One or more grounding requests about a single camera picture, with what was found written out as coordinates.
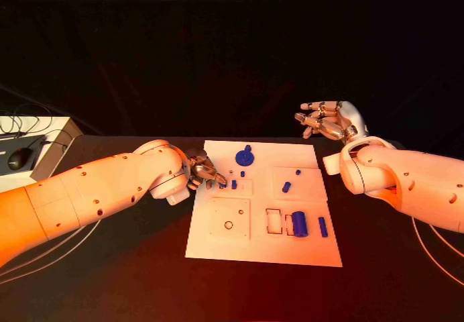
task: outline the black table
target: black table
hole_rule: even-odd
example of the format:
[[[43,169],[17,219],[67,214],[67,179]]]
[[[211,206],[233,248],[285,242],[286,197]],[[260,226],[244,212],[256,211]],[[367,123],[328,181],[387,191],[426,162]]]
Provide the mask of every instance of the black table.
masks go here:
[[[148,140],[80,136],[54,173],[135,150]],[[183,150],[201,148],[204,142],[167,140]],[[224,140],[312,144],[319,169],[321,157],[341,148],[324,138]],[[351,195],[340,176],[322,171],[322,177],[342,268],[184,258],[194,195],[172,207],[145,195],[134,207],[100,221],[56,264],[0,286],[0,320],[462,321],[464,288],[430,262],[410,218],[383,201]],[[462,277],[462,259],[423,223],[417,228],[433,255]],[[439,231],[462,247],[464,236]],[[79,239],[31,268],[63,254]]]

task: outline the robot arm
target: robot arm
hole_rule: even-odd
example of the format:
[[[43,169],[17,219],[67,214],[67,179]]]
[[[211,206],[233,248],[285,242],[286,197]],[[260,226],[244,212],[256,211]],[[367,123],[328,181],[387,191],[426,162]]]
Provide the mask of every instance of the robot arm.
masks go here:
[[[175,205],[201,179],[224,183],[206,154],[155,140],[0,194],[0,267],[21,252],[134,205],[146,191]]]
[[[368,136],[348,102],[305,103],[301,108],[314,110],[308,116],[295,114],[308,125],[304,138],[321,133],[344,143],[341,152],[322,160],[327,173],[341,174],[348,191],[384,200],[402,213],[462,233],[464,161],[396,150],[389,142]]]

